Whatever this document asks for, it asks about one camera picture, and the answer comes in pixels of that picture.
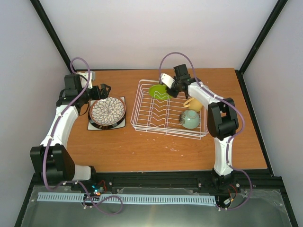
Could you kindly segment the mint green bowl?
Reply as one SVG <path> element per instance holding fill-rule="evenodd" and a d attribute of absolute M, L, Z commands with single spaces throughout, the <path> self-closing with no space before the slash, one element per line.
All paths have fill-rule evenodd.
<path fill-rule="evenodd" d="M 180 124 L 186 129 L 194 129 L 200 124 L 200 117 L 194 110 L 185 110 L 179 116 Z"/>

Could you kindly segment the white wire dish rack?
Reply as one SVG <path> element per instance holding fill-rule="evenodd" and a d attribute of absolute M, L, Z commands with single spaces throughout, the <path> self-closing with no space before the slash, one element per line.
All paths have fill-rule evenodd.
<path fill-rule="evenodd" d="M 149 88 L 159 84 L 155 80 L 142 79 L 134 101 L 131 125 L 136 131 L 151 132 L 170 136 L 200 140 L 208 134 L 207 111 L 202 108 L 198 115 L 200 124 L 194 129 L 186 129 L 179 122 L 179 116 L 186 108 L 183 92 L 176 98 L 157 100 L 149 95 Z"/>

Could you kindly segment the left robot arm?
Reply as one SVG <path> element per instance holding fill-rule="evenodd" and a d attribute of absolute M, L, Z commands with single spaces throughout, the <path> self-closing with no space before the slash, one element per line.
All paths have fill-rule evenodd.
<path fill-rule="evenodd" d="M 93 166 L 74 163 L 67 151 L 67 142 L 81 108 L 92 100 L 106 98 L 111 87 L 106 84 L 92 85 L 95 72 L 79 72 L 64 77 L 65 88 L 60 91 L 56 102 L 56 113 L 49 132 L 37 147 L 30 150 L 30 158 L 36 176 L 45 184 L 82 181 L 87 190 L 98 186 Z"/>

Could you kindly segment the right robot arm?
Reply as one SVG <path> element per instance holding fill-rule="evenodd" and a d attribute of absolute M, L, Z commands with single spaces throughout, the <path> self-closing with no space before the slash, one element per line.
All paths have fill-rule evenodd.
<path fill-rule="evenodd" d="M 220 189 L 232 181 L 232 143 L 239 127 L 234 101 L 216 95 L 198 78 L 191 78 L 185 64 L 174 67 L 174 71 L 174 77 L 160 75 L 166 92 L 172 97 L 184 92 L 186 97 L 193 97 L 207 109 L 207 128 L 215 145 L 212 181 L 214 187 Z"/>

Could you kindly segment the green plate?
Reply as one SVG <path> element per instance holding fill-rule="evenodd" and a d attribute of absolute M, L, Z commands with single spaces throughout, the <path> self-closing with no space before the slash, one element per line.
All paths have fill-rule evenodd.
<path fill-rule="evenodd" d="M 170 96 L 166 91 L 167 86 L 166 85 L 153 85 L 149 88 L 149 95 L 157 100 L 168 100 L 171 99 L 172 96 Z"/>

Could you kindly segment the yellow mug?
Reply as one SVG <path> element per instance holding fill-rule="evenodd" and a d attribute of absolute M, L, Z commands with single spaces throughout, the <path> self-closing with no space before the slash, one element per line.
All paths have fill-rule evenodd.
<path fill-rule="evenodd" d="M 185 108 L 196 111 L 197 113 L 201 111 L 203 105 L 195 98 L 191 97 L 183 103 Z"/>

